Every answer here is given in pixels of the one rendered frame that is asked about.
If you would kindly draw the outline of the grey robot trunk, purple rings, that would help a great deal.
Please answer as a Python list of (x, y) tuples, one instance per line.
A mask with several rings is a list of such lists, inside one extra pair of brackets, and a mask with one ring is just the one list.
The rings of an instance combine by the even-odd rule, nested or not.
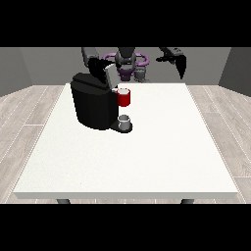
[(121, 81), (134, 79), (134, 70), (136, 67), (146, 68), (149, 65), (149, 57), (142, 53), (135, 53), (134, 50), (134, 47), (119, 47), (116, 53), (107, 53), (103, 56), (104, 60), (114, 58)]

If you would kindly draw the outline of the small grey coffee pod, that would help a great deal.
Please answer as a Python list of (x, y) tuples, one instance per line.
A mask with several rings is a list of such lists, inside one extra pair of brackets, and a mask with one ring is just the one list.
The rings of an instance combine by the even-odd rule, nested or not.
[(145, 67), (136, 67), (134, 70), (134, 79), (139, 82), (145, 80), (146, 68)]

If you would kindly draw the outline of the pale grey machine lid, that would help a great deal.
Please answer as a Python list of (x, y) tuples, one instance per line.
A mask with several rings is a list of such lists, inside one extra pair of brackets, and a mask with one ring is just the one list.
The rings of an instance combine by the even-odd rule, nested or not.
[(105, 68), (106, 78), (111, 89), (115, 88), (118, 84), (118, 73), (115, 64), (111, 64)]

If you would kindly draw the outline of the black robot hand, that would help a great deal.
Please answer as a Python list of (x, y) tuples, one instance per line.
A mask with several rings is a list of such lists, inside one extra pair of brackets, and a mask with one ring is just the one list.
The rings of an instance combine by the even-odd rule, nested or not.
[(106, 60), (90, 58), (88, 61), (89, 72), (102, 83), (106, 83), (105, 68), (109, 65)]
[(176, 66), (179, 77), (183, 78), (186, 71), (186, 57), (184, 55), (162, 56), (156, 59), (157, 62), (169, 62)]

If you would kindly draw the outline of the small grey cup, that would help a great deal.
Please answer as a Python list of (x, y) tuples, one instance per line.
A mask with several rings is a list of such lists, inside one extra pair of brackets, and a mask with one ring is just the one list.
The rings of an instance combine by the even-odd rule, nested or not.
[(127, 130), (130, 127), (130, 118), (128, 115), (120, 115), (118, 117), (119, 129)]

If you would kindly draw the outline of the red pod holder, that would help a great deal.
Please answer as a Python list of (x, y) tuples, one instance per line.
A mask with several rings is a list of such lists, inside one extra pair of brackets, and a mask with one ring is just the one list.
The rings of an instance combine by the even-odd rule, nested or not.
[(126, 107), (130, 104), (130, 90), (127, 88), (119, 88), (117, 90), (118, 105)]

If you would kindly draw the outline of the black coffee machine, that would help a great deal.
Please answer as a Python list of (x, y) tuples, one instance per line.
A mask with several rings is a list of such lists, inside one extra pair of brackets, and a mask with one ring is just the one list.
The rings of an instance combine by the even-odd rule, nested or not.
[(92, 129), (113, 129), (120, 133), (132, 131), (119, 129), (119, 108), (116, 86), (111, 89), (91, 74), (78, 73), (73, 77), (71, 90), (78, 121)]

